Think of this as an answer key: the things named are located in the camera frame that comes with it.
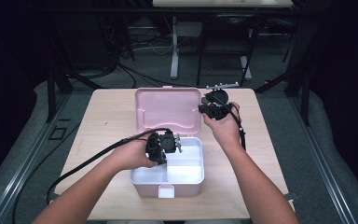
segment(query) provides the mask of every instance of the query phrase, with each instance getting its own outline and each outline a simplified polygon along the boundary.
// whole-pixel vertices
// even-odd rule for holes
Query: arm
[[[85,223],[111,179],[122,170],[153,167],[145,155],[146,141],[134,140],[117,147],[86,175],[51,203],[34,223]]]
[[[232,112],[239,116],[234,107]],[[205,114],[202,116],[232,165],[253,222],[298,223],[289,202],[242,148],[239,127],[234,118],[230,114],[220,120],[212,120]]]

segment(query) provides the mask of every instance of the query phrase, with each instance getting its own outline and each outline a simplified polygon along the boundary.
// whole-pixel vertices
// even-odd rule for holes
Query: pink lid
[[[135,92],[136,128],[169,128],[174,133],[194,135],[201,128],[196,88],[140,88]]]

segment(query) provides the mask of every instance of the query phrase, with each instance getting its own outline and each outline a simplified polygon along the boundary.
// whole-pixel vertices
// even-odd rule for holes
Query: pink box
[[[135,93],[137,131],[169,128],[179,133],[182,150],[166,153],[167,164],[131,171],[131,182],[143,197],[191,197],[204,179],[200,131],[200,91],[196,88],[140,88]]]

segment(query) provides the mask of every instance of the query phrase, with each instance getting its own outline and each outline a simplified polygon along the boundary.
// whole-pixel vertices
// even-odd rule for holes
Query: table top
[[[291,0],[153,0],[154,7],[291,7]]]
[[[135,91],[97,90],[92,94],[63,167],[63,174],[120,139],[137,133]],[[288,193],[255,93],[249,89],[226,89],[226,92],[231,102],[241,105],[247,152],[281,192]],[[131,183],[131,171],[123,171],[113,178],[89,219],[248,218],[249,213],[241,197],[237,179],[212,131],[202,122],[201,131],[196,137],[202,142],[205,172],[198,196],[174,199],[143,198]],[[64,179],[56,187],[55,193],[63,193],[98,161],[100,160]]]

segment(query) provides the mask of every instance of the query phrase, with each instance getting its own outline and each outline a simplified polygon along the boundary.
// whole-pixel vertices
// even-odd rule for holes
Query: box latch
[[[173,185],[158,186],[158,197],[159,198],[174,198],[175,197],[175,187]]]

